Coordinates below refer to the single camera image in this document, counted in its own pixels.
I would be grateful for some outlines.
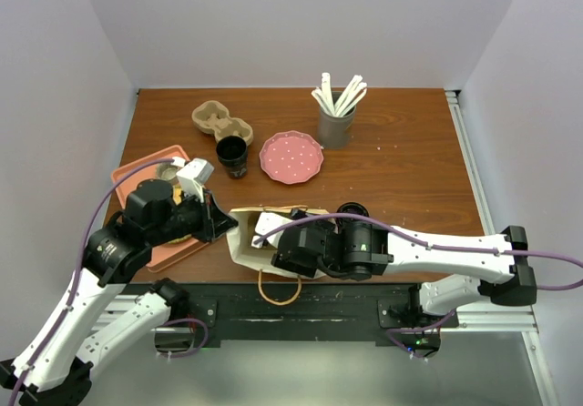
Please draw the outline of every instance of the paper bag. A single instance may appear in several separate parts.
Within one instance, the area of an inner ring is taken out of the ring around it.
[[[239,226],[230,230],[227,233],[227,243],[229,244],[230,258],[233,262],[238,263],[244,267],[263,270],[265,273],[277,274],[278,276],[289,277],[295,279],[298,274],[289,272],[285,269],[275,268],[271,265],[271,257],[277,253],[277,249],[268,246],[262,249],[255,249],[251,246],[251,238],[255,232],[255,225],[259,220],[261,212],[273,212],[283,216],[289,216],[293,208],[302,208],[306,212],[314,215],[323,215],[328,213],[327,210],[321,208],[307,208],[306,206],[286,206],[282,208],[234,208],[229,214],[237,219]],[[324,276],[325,274],[319,270],[316,271],[315,279]],[[311,277],[301,276],[303,279],[312,279]]]

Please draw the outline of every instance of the scalloped plate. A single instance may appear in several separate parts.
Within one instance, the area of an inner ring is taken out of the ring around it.
[[[261,169],[286,185],[303,183],[320,172],[324,155],[313,137],[299,131],[278,133],[263,144]]]

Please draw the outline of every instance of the plate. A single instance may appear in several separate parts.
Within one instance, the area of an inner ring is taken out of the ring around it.
[[[261,169],[286,185],[308,181],[320,172],[324,161],[320,144],[299,131],[278,133],[266,140],[259,157]]]

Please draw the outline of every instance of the wall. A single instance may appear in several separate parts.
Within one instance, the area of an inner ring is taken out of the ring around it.
[[[135,86],[459,88],[511,0],[91,0]]]
[[[530,247],[583,258],[583,0],[515,0],[462,91],[462,108],[497,228]],[[533,260],[540,283],[581,270]],[[562,404],[581,404],[583,289],[541,292],[535,313]]]
[[[134,92],[88,0],[0,0],[0,359],[34,338],[109,186]],[[5,404],[8,391],[0,390]]]

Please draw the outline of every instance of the wooden table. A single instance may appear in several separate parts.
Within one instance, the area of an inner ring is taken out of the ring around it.
[[[248,175],[231,180],[215,155],[214,137],[198,131],[192,110],[210,99],[253,127]],[[174,144],[215,166],[207,188],[224,210],[244,206],[306,204],[336,209],[364,204],[371,216],[419,231],[483,234],[454,124],[440,89],[369,89],[358,105],[350,144],[325,149],[322,170],[304,184],[286,186],[260,168],[263,142],[277,132],[316,137],[318,106],[301,89],[143,89],[139,92],[121,164]],[[110,216],[119,209],[112,198]],[[142,269],[135,281],[256,281],[257,272],[234,264],[225,238],[158,274]],[[434,273],[404,273],[374,281],[428,281]]]

